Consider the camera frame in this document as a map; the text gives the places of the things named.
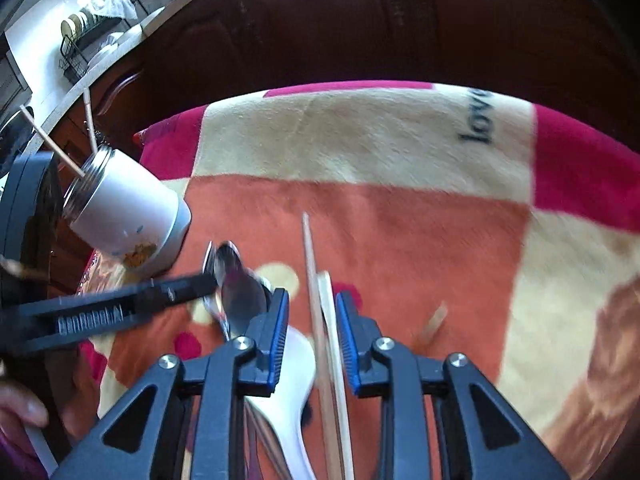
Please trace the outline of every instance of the magenta patch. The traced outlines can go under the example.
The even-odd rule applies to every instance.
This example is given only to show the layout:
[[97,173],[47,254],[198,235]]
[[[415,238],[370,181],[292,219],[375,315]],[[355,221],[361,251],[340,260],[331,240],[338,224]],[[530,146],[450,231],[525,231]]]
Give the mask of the magenta patch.
[[350,292],[351,297],[353,298],[353,303],[355,303],[356,305],[357,311],[362,311],[362,296],[358,292],[358,289],[355,287],[355,285],[350,285],[349,283],[333,282],[331,288],[334,291],[334,297],[341,292]]
[[98,384],[102,382],[104,371],[107,369],[107,358],[100,352],[95,351],[94,345],[89,341],[80,343],[80,352],[91,367],[91,376]]
[[175,354],[186,361],[200,357],[202,345],[191,332],[180,332],[174,339]]
[[140,164],[160,180],[191,176],[205,109],[193,108],[149,126]]
[[312,92],[335,92],[338,90],[362,90],[364,88],[410,88],[431,90],[433,83],[421,81],[336,81],[332,83],[311,83],[307,85],[287,86],[269,90],[263,97],[281,95],[309,94]]
[[564,114],[536,112],[535,207],[640,232],[640,155]]

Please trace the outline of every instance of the white jar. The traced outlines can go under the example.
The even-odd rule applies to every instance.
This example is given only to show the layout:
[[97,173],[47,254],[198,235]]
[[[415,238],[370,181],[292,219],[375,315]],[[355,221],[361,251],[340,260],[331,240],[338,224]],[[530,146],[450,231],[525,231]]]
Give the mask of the white jar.
[[186,202],[108,146],[101,146],[82,170],[84,178],[76,178],[65,195],[62,214],[69,227],[140,278],[169,268],[191,223]]

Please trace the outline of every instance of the triangular cutout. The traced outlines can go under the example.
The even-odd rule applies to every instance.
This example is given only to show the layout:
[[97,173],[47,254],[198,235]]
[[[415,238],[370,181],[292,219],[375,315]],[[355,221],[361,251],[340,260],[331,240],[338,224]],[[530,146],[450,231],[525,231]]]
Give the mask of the triangular cutout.
[[485,391],[476,384],[469,386],[469,389],[478,414],[482,439],[487,449],[494,450],[517,444],[520,435]]
[[135,453],[140,449],[146,420],[154,404],[156,391],[155,386],[148,386],[140,392],[104,434],[102,442],[105,446],[121,449],[127,453]]

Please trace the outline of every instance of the white ceramic spoon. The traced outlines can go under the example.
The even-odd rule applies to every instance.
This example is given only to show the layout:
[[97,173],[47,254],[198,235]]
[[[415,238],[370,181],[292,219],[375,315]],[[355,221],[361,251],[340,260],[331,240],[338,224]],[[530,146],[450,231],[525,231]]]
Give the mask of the white ceramic spoon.
[[287,327],[280,381],[271,397],[245,397],[271,425],[293,480],[316,480],[302,440],[300,418],[316,376],[316,358],[308,339]]

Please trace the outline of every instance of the metal bolt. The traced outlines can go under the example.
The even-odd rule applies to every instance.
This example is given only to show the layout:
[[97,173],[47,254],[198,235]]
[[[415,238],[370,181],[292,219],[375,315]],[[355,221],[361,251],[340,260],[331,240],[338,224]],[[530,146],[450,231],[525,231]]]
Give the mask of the metal bolt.
[[449,356],[449,362],[456,368],[462,368],[463,366],[466,366],[466,364],[469,362],[469,359],[464,354],[455,353]]
[[254,344],[254,340],[244,335],[241,335],[240,337],[236,337],[234,339],[234,346],[238,350],[246,350],[247,348],[251,347],[253,344]]
[[171,368],[175,368],[175,366],[180,362],[178,356],[173,354],[165,354],[161,358],[158,359],[158,364],[161,368],[165,370],[171,370]]
[[376,346],[380,350],[391,350],[394,346],[396,346],[396,343],[390,337],[379,337],[378,339],[376,339]]

